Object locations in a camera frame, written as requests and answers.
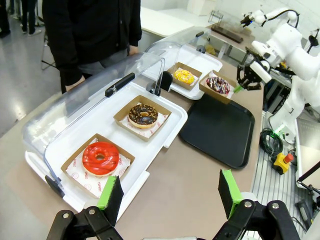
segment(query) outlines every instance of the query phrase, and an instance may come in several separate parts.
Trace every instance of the donut hole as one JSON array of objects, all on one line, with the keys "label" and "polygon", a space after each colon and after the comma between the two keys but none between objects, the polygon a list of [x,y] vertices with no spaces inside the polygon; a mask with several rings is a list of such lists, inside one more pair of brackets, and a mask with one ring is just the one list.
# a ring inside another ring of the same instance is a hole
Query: donut hole
[{"label": "donut hole", "polygon": [[147,111],[142,111],[142,112],[140,112],[140,115],[141,115],[142,117],[148,117],[148,116],[149,116],[149,113],[148,113]]},{"label": "donut hole", "polygon": [[101,153],[99,153],[96,157],[95,157],[98,161],[101,161],[103,159],[105,159],[105,156]]}]

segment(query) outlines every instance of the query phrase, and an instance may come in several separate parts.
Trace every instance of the black jacket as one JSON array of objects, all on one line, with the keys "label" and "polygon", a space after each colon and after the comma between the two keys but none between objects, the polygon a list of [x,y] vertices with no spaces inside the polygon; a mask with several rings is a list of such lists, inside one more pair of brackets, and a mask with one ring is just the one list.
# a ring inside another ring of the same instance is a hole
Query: black jacket
[{"label": "black jacket", "polygon": [[48,44],[65,85],[80,80],[79,64],[138,46],[140,5],[141,0],[43,0]]}]

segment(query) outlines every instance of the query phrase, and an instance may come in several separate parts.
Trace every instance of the donut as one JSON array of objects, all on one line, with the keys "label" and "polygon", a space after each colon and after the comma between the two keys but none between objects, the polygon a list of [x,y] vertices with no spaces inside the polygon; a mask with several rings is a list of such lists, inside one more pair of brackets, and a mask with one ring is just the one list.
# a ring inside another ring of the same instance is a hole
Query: donut
[{"label": "donut", "polygon": [[117,148],[104,141],[88,145],[82,156],[82,164],[89,173],[95,176],[111,175],[119,163]]},{"label": "donut", "polygon": [[158,119],[157,110],[147,104],[138,104],[130,109],[130,123],[140,129],[148,129],[153,127]]},{"label": "donut", "polygon": [[221,77],[210,76],[206,79],[206,84],[215,92],[227,96],[230,92],[229,83]]},{"label": "donut", "polygon": [[194,75],[191,72],[183,69],[178,69],[177,71],[175,71],[173,76],[178,81],[189,85],[195,81]]}]

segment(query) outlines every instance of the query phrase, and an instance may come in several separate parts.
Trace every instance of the person's hand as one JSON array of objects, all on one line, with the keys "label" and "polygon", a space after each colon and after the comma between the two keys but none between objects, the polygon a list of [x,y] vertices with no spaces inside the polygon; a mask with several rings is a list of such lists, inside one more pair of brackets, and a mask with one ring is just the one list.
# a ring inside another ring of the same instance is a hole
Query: person's hand
[{"label": "person's hand", "polygon": [[80,78],[80,80],[77,81],[76,83],[74,83],[74,84],[72,84],[72,85],[70,85],[70,86],[65,86],[66,91],[67,91],[67,92],[70,91],[70,90],[73,89],[75,86],[77,86],[77,85],[79,85],[80,83],[82,83],[84,80],[86,80],[86,79],[85,79],[84,76],[82,76],[82,77]]},{"label": "person's hand", "polygon": [[135,55],[139,53],[139,49],[137,46],[129,46],[129,56]]}]

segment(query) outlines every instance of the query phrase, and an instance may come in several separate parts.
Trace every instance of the person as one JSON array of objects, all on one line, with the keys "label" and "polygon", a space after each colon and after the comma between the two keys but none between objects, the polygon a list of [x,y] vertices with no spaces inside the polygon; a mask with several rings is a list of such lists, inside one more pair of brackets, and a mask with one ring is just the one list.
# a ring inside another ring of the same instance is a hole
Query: person
[{"label": "person", "polygon": [[29,23],[29,34],[28,36],[34,36],[41,33],[41,30],[36,30],[36,3],[37,0],[21,0],[22,5],[22,33],[26,34],[28,32]]},{"label": "person", "polygon": [[0,0],[0,39],[10,34],[6,0]]},{"label": "person", "polygon": [[139,52],[140,8],[141,0],[43,0],[62,93]]}]

